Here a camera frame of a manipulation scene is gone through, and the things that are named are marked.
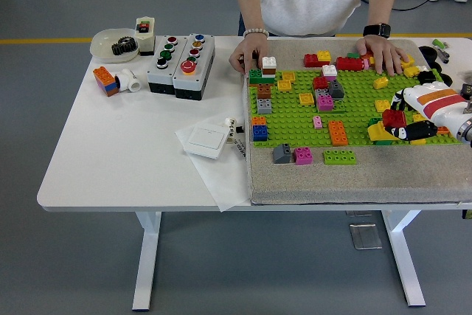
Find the person's right hand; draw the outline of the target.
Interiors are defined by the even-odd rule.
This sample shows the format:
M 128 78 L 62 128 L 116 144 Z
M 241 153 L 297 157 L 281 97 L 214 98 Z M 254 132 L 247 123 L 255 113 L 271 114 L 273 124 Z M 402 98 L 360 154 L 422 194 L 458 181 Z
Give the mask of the person's right hand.
M 238 44 L 229 57 L 233 69 L 242 75 L 247 75 L 252 68 L 253 56 L 257 65 L 262 66 L 263 57 L 268 55 L 268 38 L 262 33 L 250 33 Z

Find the person's left hand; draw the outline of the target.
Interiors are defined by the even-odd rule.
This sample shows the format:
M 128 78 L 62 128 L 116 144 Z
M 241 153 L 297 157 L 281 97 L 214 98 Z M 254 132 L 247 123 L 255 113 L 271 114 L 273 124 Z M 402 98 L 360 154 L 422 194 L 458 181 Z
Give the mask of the person's left hand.
M 396 47 L 389 39 L 378 35 L 366 35 L 356 41 L 356 49 L 360 55 L 368 51 L 373 54 L 375 71 L 382 74 L 384 71 L 391 77 L 402 74 L 402 61 L 408 61 L 406 52 Z

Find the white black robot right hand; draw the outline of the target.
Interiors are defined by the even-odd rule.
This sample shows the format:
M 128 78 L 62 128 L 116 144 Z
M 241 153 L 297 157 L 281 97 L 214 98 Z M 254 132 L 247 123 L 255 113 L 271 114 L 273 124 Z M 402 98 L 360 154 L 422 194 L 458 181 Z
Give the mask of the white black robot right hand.
M 425 119 L 401 128 L 385 125 L 384 129 L 400 140 L 413 141 L 433 137 L 439 127 L 445 127 L 460 142 L 470 143 L 470 104 L 470 101 L 440 81 L 408 87 L 395 93 L 391 109 L 402 111 L 409 106 Z

